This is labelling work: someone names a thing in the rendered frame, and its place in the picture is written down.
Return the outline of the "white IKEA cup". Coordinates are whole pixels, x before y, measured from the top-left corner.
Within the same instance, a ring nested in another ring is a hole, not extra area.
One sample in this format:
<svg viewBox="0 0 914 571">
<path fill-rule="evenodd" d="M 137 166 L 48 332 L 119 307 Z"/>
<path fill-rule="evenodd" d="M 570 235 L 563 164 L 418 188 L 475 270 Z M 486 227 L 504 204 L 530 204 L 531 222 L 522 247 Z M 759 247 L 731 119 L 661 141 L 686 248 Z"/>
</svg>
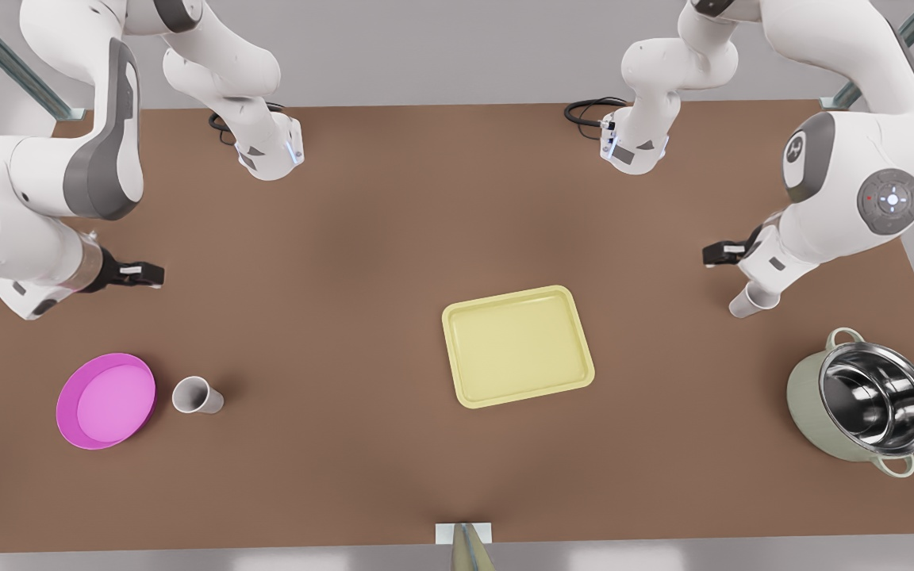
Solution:
<svg viewBox="0 0 914 571">
<path fill-rule="evenodd" d="M 748 282 L 743 290 L 728 305 L 730 314 L 743 319 L 761 311 L 770 310 L 779 304 L 779 293 L 762 288 L 757 282 Z"/>
<path fill-rule="evenodd" d="M 206 379 L 191 376 L 174 387 L 171 402 L 181 413 L 217 413 L 224 407 L 225 399 Z"/>
</svg>

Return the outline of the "yellow rectangular tray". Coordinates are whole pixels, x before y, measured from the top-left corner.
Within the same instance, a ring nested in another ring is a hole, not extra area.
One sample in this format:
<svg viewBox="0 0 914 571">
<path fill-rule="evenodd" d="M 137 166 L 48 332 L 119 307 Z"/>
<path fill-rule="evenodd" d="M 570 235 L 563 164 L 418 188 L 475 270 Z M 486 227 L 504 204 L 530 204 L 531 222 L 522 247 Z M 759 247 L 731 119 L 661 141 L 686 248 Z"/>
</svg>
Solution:
<svg viewBox="0 0 914 571">
<path fill-rule="evenodd" d="M 464 408 L 565 393 L 595 378 L 579 311 L 565 286 L 450 304 L 441 322 Z"/>
</svg>

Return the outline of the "pink round plate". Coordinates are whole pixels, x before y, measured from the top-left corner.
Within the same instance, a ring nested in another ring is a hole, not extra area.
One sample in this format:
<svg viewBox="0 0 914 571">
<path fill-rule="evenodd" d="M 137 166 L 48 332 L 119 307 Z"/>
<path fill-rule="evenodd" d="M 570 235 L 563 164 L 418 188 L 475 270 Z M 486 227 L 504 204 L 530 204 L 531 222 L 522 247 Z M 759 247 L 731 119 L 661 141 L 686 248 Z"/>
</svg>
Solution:
<svg viewBox="0 0 914 571">
<path fill-rule="evenodd" d="M 152 370 L 136 355 L 112 353 L 84 362 L 64 383 L 56 404 L 62 438 L 102 450 L 136 434 L 156 405 Z"/>
</svg>

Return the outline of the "green steel-lined pot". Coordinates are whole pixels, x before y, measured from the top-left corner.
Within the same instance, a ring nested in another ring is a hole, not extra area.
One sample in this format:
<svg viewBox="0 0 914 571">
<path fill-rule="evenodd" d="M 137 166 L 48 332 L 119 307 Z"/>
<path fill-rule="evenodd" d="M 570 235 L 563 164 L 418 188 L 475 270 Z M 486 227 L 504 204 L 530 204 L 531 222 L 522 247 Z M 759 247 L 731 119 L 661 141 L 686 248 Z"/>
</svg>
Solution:
<svg viewBox="0 0 914 571">
<path fill-rule="evenodd" d="M 786 402 L 795 426 L 820 451 L 868 462 L 883 474 L 914 474 L 914 364 L 852 328 L 792 369 Z"/>
</svg>

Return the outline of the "silver frame post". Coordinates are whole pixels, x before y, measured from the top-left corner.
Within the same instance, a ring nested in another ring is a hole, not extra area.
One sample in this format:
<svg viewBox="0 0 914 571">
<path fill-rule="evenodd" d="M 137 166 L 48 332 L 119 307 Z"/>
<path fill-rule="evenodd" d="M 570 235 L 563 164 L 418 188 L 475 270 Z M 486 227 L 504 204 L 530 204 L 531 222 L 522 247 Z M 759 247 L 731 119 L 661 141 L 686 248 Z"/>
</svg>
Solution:
<svg viewBox="0 0 914 571">
<path fill-rule="evenodd" d="M 493 542 L 492 523 L 437 523 L 436 545 L 449 545 L 450 571 L 496 571 L 486 545 Z"/>
<path fill-rule="evenodd" d="M 866 101 L 875 113 L 907 113 L 914 109 L 914 59 L 909 47 L 914 43 L 914 12 L 902 23 L 893 25 L 882 15 L 853 14 L 853 8 L 866 8 L 863 2 L 849 2 L 840 14 L 841 32 L 835 44 L 835 62 L 824 68 L 846 77 L 847 83 L 834 97 L 822 98 L 822 109 L 849 109 L 854 102 Z"/>
<path fill-rule="evenodd" d="M 80 121 L 86 111 L 72 108 L 0 39 L 0 69 L 56 121 Z"/>
</svg>

